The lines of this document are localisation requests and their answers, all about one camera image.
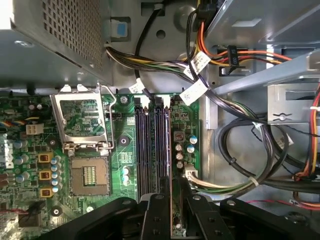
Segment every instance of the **metal perforated grille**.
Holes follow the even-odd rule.
[[[102,71],[100,0],[42,0],[43,27]]]

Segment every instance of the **electrolytic capacitor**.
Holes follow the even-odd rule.
[[[175,226],[176,229],[180,229],[180,228],[182,227],[182,226],[181,226],[180,219],[179,219],[177,216],[175,216],[175,217],[173,218],[173,224],[174,224],[174,226]]]
[[[129,168],[127,168],[126,166],[124,166],[124,167],[122,168],[122,174],[123,174],[123,175],[128,175],[128,174],[129,174]]]
[[[51,166],[51,171],[52,171],[52,172],[56,172],[56,171],[58,171],[60,168],[61,168],[61,163],[58,162],[57,164],[54,164],[54,165]]]
[[[20,183],[23,183],[24,181],[27,181],[29,178],[30,178],[30,174],[27,171],[24,171],[23,173],[15,177],[15,181],[20,184]]]
[[[126,187],[129,185],[129,177],[127,175],[122,176],[122,183]]]
[[[51,180],[51,185],[52,186],[57,186],[59,184],[58,180],[57,179],[52,179]]]
[[[198,138],[195,135],[189,136],[189,142],[191,144],[196,144],[198,142]]]
[[[22,149],[25,148],[28,145],[28,141],[27,140],[16,140],[13,143],[13,147],[15,149]]]
[[[52,187],[52,192],[57,193],[62,189],[63,185],[61,183],[58,183],[57,186]]]
[[[182,161],[178,161],[178,162],[176,163],[176,167],[177,167],[178,169],[182,169],[182,168],[184,167],[184,163],[183,163]]]
[[[51,159],[51,164],[57,164],[57,163],[59,163],[60,161],[61,161],[61,157],[59,156],[59,155],[57,155],[57,156],[54,156],[52,159]]]
[[[186,146],[186,151],[190,154],[193,154],[195,152],[195,146],[193,146],[192,144],[188,144]]]
[[[181,152],[178,152],[178,153],[175,155],[175,158],[176,158],[177,160],[182,160],[182,159],[184,159],[184,156],[182,155]]]
[[[6,187],[9,185],[9,181],[8,180],[2,180],[0,181],[0,188]]]
[[[9,177],[8,173],[2,173],[2,174],[0,174],[0,181],[7,179],[8,177]]]
[[[14,160],[14,164],[15,165],[22,165],[24,163],[26,163],[27,161],[29,160],[29,157],[28,155],[21,155],[21,156],[18,156],[15,160]]]
[[[175,145],[175,150],[177,151],[177,152],[180,152],[180,151],[182,151],[182,145],[180,144],[180,143],[177,143],[176,145]]]
[[[61,175],[61,171],[58,170],[58,171],[54,171],[52,174],[51,174],[51,178],[52,179],[56,179],[57,177],[59,177]]]

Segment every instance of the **black ram slot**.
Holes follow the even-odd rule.
[[[158,107],[154,110],[154,140],[156,191],[160,191],[160,179],[168,176],[170,151],[170,112]]]
[[[152,156],[150,139],[151,122],[149,114],[141,107],[135,109],[135,136],[137,160],[137,188],[138,198],[152,193]]]

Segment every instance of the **cable label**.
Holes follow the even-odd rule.
[[[289,136],[289,134],[286,134],[288,136],[288,140],[289,140],[289,146],[294,144],[294,141],[291,139],[291,137]],[[279,145],[279,147],[283,150],[285,147],[285,139],[284,137],[280,137],[279,139],[276,140],[276,143]]]
[[[192,86],[182,92],[180,94],[180,98],[184,101],[185,105],[189,106],[205,94],[207,90],[208,88],[204,85],[201,79],[199,79]]]
[[[191,65],[195,71],[195,73],[198,75],[211,61],[211,58],[207,56],[203,51],[200,51],[195,55],[195,57],[191,60]],[[190,79],[194,80],[190,67],[187,66],[185,70],[183,71],[185,75],[187,75]]]
[[[132,94],[142,94],[143,89],[145,89],[145,86],[140,78],[136,79],[136,84],[129,87],[129,90]]]

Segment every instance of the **motherboard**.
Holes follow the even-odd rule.
[[[176,176],[185,166],[200,169],[199,104],[186,106],[166,94],[145,106],[133,94],[102,95],[105,126],[114,148],[100,154],[79,148],[71,156],[48,96],[0,98],[0,236],[34,239],[119,197],[139,201],[159,193],[169,177],[172,234],[182,236]],[[98,105],[92,100],[61,102],[69,136],[100,136]]]

